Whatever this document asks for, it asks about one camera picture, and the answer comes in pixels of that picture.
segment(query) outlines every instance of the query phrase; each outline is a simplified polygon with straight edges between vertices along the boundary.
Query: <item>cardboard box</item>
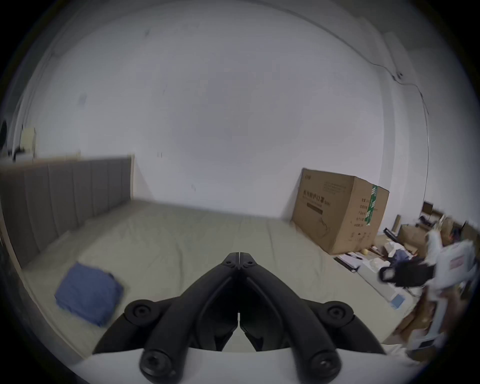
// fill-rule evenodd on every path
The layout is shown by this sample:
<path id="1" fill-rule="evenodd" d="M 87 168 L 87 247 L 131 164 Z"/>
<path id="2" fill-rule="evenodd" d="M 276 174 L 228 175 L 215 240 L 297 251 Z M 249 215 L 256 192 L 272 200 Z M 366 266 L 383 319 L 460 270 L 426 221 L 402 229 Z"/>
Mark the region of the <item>cardboard box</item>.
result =
<path id="1" fill-rule="evenodd" d="M 292 221 L 330 254 L 369 248 L 388 191 L 355 176 L 303 169 Z"/>
<path id="2" fill-rule="evenodd" d="M 428 231 L 420 227 L 402 225 L 400 231 L 398 231 L 397 238 L 402 243 L 407 243 L 417 248 L 418 256 L 424 259 L 427 255 L 427 239 L 425 237 L 427 232 Z"/>
<path id="3" fill-rule="evenodd" d="M 475 255 L 477 257 L 477 260 L 480 260 L 480 233 L 467 221 L 463 225 L 461 239 L 473 241 L 473 246 L 475 247 Z"/>

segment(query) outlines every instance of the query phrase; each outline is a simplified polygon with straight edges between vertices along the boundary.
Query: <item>green tape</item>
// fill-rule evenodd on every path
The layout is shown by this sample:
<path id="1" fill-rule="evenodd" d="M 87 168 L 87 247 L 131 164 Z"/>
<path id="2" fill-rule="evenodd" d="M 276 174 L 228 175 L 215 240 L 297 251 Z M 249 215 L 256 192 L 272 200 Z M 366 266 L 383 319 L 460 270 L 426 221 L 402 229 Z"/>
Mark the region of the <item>green tape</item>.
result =
<path id="1" fill-rule="evenodd" d="M 373 216 L 373 209 L 375 208 L 375 202 L 377 201 L 377 192 L 378 186 L 372 184 L 372 195 L 370 196 L 370 204 L 368 204 L 367 215 L 365 216 L 365 221 L 367 226 L 370 225 Z"/>

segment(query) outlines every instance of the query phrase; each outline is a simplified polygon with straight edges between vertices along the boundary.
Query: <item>black object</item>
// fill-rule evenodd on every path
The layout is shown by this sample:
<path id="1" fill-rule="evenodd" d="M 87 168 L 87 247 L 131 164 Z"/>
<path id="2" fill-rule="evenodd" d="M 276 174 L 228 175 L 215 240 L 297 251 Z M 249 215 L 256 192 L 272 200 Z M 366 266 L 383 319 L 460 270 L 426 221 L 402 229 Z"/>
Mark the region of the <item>black object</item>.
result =
<path id="1" fill-rule="evenodd" d="M 140 370 L 178 383 L 188 347 L 221 351 L 238 326 L 255 350 L 292 348 L 304 383 L 327 383 L 341 368 L 336 348 L 384 351 L 345 303 L 300 299 L 248 253 L 231 253 L 181 296 L 136 300 L 105 332 L 95 353 L 144 348 Z"/>
<path id="2" fill-rule="evenodd" d="M 378 277 L 384 283 L 393 283 L 397 287 L 421 287 L 433 278 L 434 265 L 422 264 L 423 260 L 410 260 L 395 266 L 383 267 Z"/>
<path id="3" fill-rule="evenodd" d="M 388 228 L 385 228 L 385 229 L 384 229 L 384 234 L 387 235 L 387 237 L 388 237 L 390 240 L 393 240 L 394 242 L 403 245 L 403 243 L 398 239 L 398 237 L 395 236 L 395 233 L 393 233 L 393 232 L 392 232 L 391 230 L 389 230 Z"/>
<path id="4" fill-rule="evenodd" d="M 7 122 L 2 121 L 0 128 L 0 150 L 3 149 L 5 142 L 7 141 Z"/>

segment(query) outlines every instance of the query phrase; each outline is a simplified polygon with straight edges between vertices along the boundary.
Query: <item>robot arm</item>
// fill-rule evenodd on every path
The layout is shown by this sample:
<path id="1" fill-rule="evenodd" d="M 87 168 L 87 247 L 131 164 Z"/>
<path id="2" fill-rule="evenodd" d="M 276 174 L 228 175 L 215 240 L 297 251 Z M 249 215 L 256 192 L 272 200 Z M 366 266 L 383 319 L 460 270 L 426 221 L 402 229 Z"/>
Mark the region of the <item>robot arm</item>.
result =
<path id="1" fill-rule="evenodd" d="M 143 348 L 139 367 L 153 383 L 178 383 L 189 348 L 221 351 L 238 326 L 256 351 L 289 348 L 297 377 L 327 383 L 340 373 L 337 348 L 384 355 L 345 303 L 300 299 L 248 253 L 231 253 L 181 296 L 130 303 L 94 355 Z"/>
<path id="2" fill-rule="evenodd" d="M 436 303 L 432 324 L 427 330 L 416 329 L 408 339 L 407 350 L 441 347 L 445 333 L 440 332 L 447 311 L 448 299 L 442 291 L 462 282 L 471 282 L 477 275 L 477 262 L 473 243 L 464 240 L 442 247 L 440 233 L 432 230 L 427 234 L 428 253 L 425 260 L 399 263 L 384 267 L 379 279 L 398 287 L 428 287 L 427 299 Z"/>

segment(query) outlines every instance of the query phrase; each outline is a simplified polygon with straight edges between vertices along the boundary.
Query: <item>bed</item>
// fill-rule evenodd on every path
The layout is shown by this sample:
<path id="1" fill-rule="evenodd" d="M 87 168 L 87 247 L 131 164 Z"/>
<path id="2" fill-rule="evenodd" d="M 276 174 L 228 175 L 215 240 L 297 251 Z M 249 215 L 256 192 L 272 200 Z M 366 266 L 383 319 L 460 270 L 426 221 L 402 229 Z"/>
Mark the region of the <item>bed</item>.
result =
<path id="1" fill-rule="evenodd" d="M 250 253 L 301 298 L 349 304 L 379 341 L 415 304 L 408 297 L 399 309 L 392 308 L 361 276 L 338 264 L 292 223 L 130 199 L 62 233 L 22 265 L 21 274 L 55 334 L 86 358 L 106 327 L 60 309 L 54 298 L 77 261 L 112 273 L 124 286 L 113 321 L 133 300 L 180 295 L 229 253 L 240 251 Z M 227 350 L 253 350 L 238 336 Z"/>

